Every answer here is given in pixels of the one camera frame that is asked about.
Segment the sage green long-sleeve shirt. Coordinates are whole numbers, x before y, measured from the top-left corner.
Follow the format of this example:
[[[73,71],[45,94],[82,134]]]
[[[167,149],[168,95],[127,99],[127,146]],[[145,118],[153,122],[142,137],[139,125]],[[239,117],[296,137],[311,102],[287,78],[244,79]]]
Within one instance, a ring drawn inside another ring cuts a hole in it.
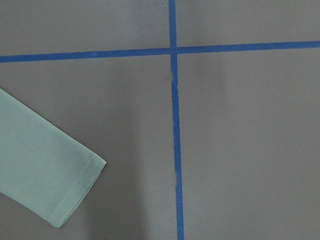
[[[61,227],[106,162],[6,91],[0,92],[0,191]]]

